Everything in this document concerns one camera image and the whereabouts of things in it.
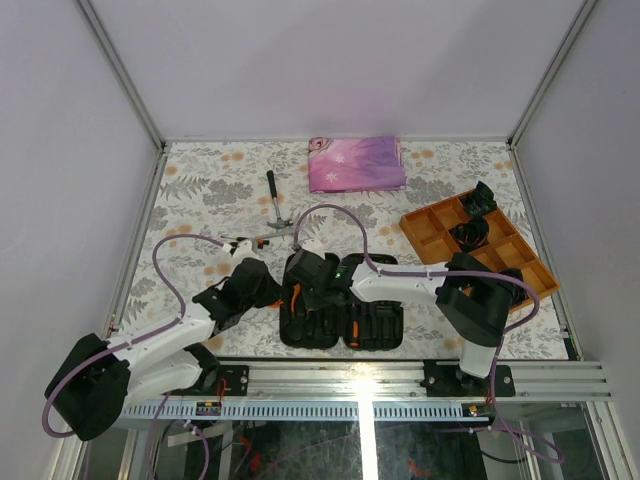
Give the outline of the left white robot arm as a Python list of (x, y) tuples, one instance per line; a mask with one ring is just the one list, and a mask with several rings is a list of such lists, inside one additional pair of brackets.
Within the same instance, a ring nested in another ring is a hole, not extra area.
[(281, 292), (263, 261), (246, 258), (221, 285), (194, 295), (175, 318), (108, 340), (88, 334), (46, 387), (45, 410), (60, 415), (69, 435), (89, 441), (123, 410), (155, 396), (208, 394), (218, 385), (219, 362), (205, 341), (235, 326), (247, 311), (277, 303)]

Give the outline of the orange handled long-nose pliers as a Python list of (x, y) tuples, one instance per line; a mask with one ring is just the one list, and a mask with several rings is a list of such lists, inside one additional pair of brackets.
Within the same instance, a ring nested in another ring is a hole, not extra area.
[(296, 309), (296, 303), (301, 293), (301, 285), (295, 284), (293, 286), (292, 296), (290, 300), (290, 309), (294, 311)]

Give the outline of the small black handled hammer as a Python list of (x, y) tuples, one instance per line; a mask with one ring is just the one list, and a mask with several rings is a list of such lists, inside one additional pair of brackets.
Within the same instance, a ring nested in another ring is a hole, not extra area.
[(275, 182), (274, 172), (272, 170), (268, 170), (266, 172), (266, 176), (267, 176), (267, 181), (269, 185), (271, 200), (272, 200), (274, 211), (276, 214), (276, 220), (273, 222), (268, 222), (267, 225), (270, 228), (273, 228), (278, 231), (284, 230), (285, 228), (291, 227), (293, 225), (293, 221), (291, 219), (285, 220), (281, 216), (279, 200), (278, 200), (278, 191), (277, 191), (277, 186)]

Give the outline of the large black orange screwdriver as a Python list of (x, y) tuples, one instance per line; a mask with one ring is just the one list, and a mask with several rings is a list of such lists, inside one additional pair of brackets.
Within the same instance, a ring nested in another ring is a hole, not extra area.
[(345, 327), (345, 341), (352, 349), (358, 349), (360, 347), (359, 307), (356, 304), (352, 304), (348, 308), (348, 318)]

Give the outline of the black plastic tool case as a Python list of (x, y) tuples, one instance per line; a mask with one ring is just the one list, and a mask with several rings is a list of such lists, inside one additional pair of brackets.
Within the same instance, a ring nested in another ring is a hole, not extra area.
[[(353, 253), (345, 257), (358, 259), (358, 266), (366, 264), (364, 255)], [(293, 284), (282, 283), (282, 304), (279, 313), (279, 333), (284, 344), (294, 348), (329, 349), (339, 340), (345, 345), (345, 327), (348, 318), (346, 306), (330, 306), (319, 310), (307, 310), (300, 296), (296, 309), (290, 309)], [(399, 347), (403, 341), (404, 310), (399, 302), (390, 300), (366, 302), (357, 298), (359, 307), (360, 347), (353, 350), (384, 351)]]

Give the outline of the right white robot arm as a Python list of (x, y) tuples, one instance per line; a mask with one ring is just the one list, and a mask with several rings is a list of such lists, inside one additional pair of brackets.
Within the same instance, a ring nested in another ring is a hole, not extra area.
[(527, 292), (519, 270), (495, 273), (467, 253), (409, 266), (368, 255), (334, 260), (327, 253), (301, 249), (288, 261), (285, 278), (301, 287), (313, 307), (382, 301), (435, 304), (464, 340), (455, 378), (458, 387), (472, 395), (490, 385), (507, 317)]

